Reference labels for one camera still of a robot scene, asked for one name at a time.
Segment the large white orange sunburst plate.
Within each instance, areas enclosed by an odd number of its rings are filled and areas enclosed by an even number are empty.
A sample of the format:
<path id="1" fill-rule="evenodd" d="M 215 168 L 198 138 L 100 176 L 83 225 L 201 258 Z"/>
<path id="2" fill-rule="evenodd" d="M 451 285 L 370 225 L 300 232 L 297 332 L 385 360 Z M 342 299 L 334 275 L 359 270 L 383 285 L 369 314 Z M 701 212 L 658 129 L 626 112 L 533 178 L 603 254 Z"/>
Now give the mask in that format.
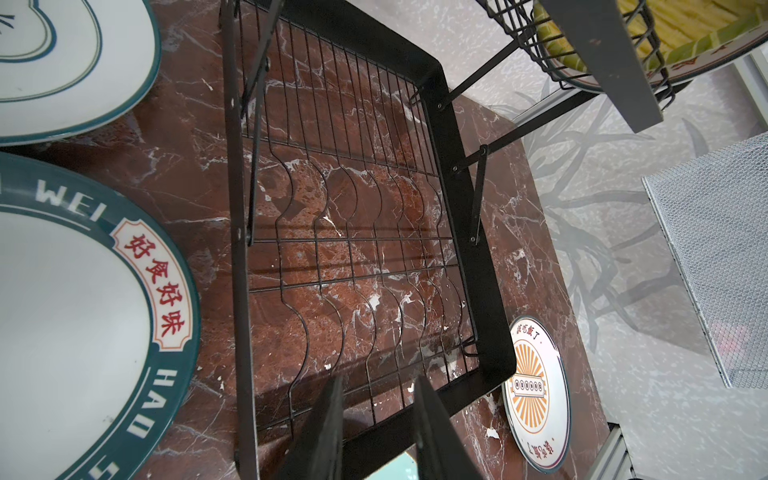
<path id="1" fill-rule="evenodd" d="M 515 373 L 502 385 L 502 398 L 513 437 L 536 471 L 552 474 L 565 461 L 570 444 L 572 409 L 560 351 L 543 324 L 532 316 L 510 327 Z"/>

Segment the small white orange sunburst plate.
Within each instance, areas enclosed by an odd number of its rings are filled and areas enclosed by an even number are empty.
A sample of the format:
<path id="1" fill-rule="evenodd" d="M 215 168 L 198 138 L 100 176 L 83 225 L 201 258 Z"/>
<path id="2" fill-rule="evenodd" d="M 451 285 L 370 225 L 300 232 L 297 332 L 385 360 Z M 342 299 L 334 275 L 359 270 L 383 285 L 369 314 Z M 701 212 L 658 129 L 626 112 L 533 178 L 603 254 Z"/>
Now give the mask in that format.
<path id="1" fill-rule="evenodd" d="M 587 71 L 559 29 L 553 23 L 538 28 L 544 40 L 542 53 L 553 77 L 582 90 L 600 93 L 598 81 Z M 651 52 L 650 40 L 638 47 L 638 58 L 645 65 L 652 88 L 668 83 L 681 84 L 722 66 L 767 41 L 767 9 L 728 21 L 722 27 L 674 48 L 662 49 L 662 59 Z"/>

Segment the yellow green woven plate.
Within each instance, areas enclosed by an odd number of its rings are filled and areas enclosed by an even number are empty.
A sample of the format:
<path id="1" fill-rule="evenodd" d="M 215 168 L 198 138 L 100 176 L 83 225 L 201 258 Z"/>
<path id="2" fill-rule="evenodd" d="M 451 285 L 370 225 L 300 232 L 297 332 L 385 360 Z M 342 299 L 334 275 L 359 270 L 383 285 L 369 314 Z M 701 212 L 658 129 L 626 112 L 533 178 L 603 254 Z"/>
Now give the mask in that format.
<path id="1" fill-rule="evenodd" d="M 727 42 L 767 25 L 767 1 L 646 1 L 654 21 L 659 52 L 667 66 L 673 66 L 714 51 Z M 648 30 L 638 13 L 628 25 L 636 53 L 647 73 L 660 66 L 650 38 L 639 37 Z M 587 73 L 586 64 L 552 21 L 537 26 L 538 40 L 550 56 L 566 67 Z"/>

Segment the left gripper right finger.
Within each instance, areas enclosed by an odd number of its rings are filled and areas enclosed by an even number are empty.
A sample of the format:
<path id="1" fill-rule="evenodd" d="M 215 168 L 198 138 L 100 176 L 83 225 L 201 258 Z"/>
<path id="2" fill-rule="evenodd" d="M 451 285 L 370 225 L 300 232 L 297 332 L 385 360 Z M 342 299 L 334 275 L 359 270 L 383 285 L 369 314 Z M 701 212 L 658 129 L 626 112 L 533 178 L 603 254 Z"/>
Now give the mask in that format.
<path id="1" fill-rule="evenodd" d="M 481 479 L 430 382 L 415 380 L 414 439 L 419 479 Z"/>

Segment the mint green flower plate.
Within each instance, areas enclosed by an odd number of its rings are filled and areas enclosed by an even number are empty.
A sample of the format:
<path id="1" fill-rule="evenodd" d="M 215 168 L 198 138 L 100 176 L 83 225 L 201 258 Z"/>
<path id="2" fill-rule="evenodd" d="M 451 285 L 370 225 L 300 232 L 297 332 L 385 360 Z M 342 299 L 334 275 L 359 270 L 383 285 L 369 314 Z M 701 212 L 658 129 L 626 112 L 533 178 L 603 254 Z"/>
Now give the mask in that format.
<path id="1" fill-rule="evenodd" d="M 418 479 L 418 465 L 409 452 L 403 452 L 366 477 L 366 480 Z"/>

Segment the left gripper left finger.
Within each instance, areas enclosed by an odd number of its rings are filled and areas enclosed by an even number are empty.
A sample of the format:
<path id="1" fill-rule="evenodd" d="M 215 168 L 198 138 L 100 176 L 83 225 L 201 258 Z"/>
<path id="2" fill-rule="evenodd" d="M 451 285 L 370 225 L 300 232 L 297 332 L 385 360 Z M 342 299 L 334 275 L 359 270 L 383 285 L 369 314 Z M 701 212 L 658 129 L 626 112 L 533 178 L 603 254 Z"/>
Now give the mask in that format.
<path id="1" fill-rule="evenodd" d="M 300 435 L 289 449 L 278 479 L 341 479 L 343 386 L 334 376 L 324 386 Z"/>

